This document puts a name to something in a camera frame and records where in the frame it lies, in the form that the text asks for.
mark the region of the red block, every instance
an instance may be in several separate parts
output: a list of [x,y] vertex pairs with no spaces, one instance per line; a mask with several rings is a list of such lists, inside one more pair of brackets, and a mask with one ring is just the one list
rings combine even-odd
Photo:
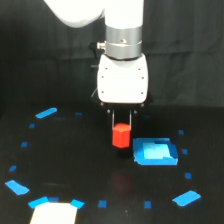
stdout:
[[116,124],[113,129],[113,145],[118,148],[130,146],[131,127],[128,124]]

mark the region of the blue tape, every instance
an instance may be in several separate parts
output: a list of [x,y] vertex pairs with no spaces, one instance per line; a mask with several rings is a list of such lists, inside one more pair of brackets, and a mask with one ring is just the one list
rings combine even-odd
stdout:
[[163,159],[138,159],[136,161],[139,165],[143,166],[176,166],[178,159],[163,158]]
[[185,178],[186,179],[191,179],[191,173],[185,173]]
[[145,207],[146,209],[150,209],[150,208],[151,208],[151,201],[145,201],[145,205],[144,205],[144,207]]
[[77,207],[78,209],[82,208],[82,206],[84,205],[84,202],[81,201],[77,201],[77,200],[73,200],[71,202],[71,205],[73,205],[74,207]]
[[[161,143],[161,145],[166,144],[168,146],[169,151],[169,155],[167,154],[166,151],[164,151],[164,157],[161,156],[161,154],[158,154],[158,157],[156,158],[156,154],[155,152],[151,152],[154,159],[151,158],[145,158],[145,153],[144,153],[144,145],[143,144],[149,144],[151,145],[152,149],[156,148],[156,144],[155,143]],[[175,157],[178,157],[178,153],[176,150],[175,145],[172,145],[170,143],[170,139],[169,138],[137,138],[137,139],[133,139],[133,149],[134,149],[134,161],[137,162],[140,165],[177,165],[178,163],[178,159]]]
[[35,124],[30,124],[30,128],[34,128],[35,127]]
[[178,158],[177,148],[174,144],[171,144],[170,141],[155,141],[155,144],[167,144],[170,151],[170,156],[173,158]]
[[5,183],[6,186],[8,186],[13,192],[15,192],[17,195],[22,195],[22,194],[26,194],[29,189],[18,184],[16,181],[11,180],[7,183]]
[[187,155],[187,154],[188,154],[187,149],[182,149],[182,153],[183,153],[184,155]]
[[47,197],[43,197],[43,198],[39,198],[35,201],[31,201],[28,203],[28,205],[30,206],[30,208],[34,209],[36,208],[38,205],[42,205],[46,202],[49,202],[48,198]]
[[10,171],[10,172],[13,172],[13,171],[16,170],[16,168],[17,168],[17,166],[11,166],[11,168],[9,169],[9,171]]
[[51,108],[49,110],[46,110],[46,111],[43,111],[39,114],[36,115],[37,118],[41,119],[41,118],[44,118],[44,117],[47,117],[53,113],[57,112],[57,109],[56,108]]
[[176,202],[179,206],[185,206],[199,198],[201,198],[201,195],[197,194],[194,191],[188,191],[187,193],[174,198],[172,201]]
[[56,197],[50,197],[48,198],[49,202],[58,202],[58,198]]
[[179,134],[180,135],[184,135],[184,131],[183,130],[179,130]]
[[99,201],[99,204],[98,204],[98,207],[99,208],[106,208],[107,207],[107,202],[106,201]]
[[28,145],[28,142],[23,142],[21,147],[27,147],[27,145]]

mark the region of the white housing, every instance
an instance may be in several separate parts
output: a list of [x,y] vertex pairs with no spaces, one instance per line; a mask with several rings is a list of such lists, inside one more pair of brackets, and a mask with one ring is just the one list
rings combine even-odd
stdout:
[[144,0],[106,0],[105,23],[116,29],[143,25]]
[[64,24],[73,28],[87,26],[104,17],[105,0],[44,0]]
[[145,55],[134,61],[114,61],[102,55],[97,76],[98,96],[105,103],[140,104],[148,93]]

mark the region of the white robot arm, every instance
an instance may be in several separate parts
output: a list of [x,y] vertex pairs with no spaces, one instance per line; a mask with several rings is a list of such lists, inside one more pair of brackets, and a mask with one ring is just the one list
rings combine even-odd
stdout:
[[73,28],[87,26],[103,18],[104,0],[44,0],[64,24]]
[[44,1],[70,27],[80,28],[105,17],[106,41],[97,44],[105,53],[101,55],[94,93],[98,93],[101,105],[144,105],[149,82],[142,54],[144,0]]

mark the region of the black surface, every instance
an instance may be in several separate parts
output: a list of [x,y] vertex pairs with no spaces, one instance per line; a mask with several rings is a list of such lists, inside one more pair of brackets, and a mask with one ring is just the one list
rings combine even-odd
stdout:
[[[77,224],[223,222],[224,109],[146,109],[141,116],[151,118],[142,119],[135,136],[169,137],[179,154],[178,166],[150,167],[111,146],[106,114],[99,107],[59,105],[57,113],[35,118],[51,106],[8,106],[0,120],[2,224],[28,224],[33,212],[28,202],[43,196],[85,202]],[[28,142],[25,149],[23,141]],[[9,173],[12,165],[17,170]],[[192,180],[185,179],[185,172],[192,173]],[[11,179],[30,192],[16,196],[4,185]],[[202,198],[183,208],[172,202],[189,190]],[[98,208],[99,200],[107,200],[106,209]],[[151,201],[151,210],[144,209],[144,201]]]

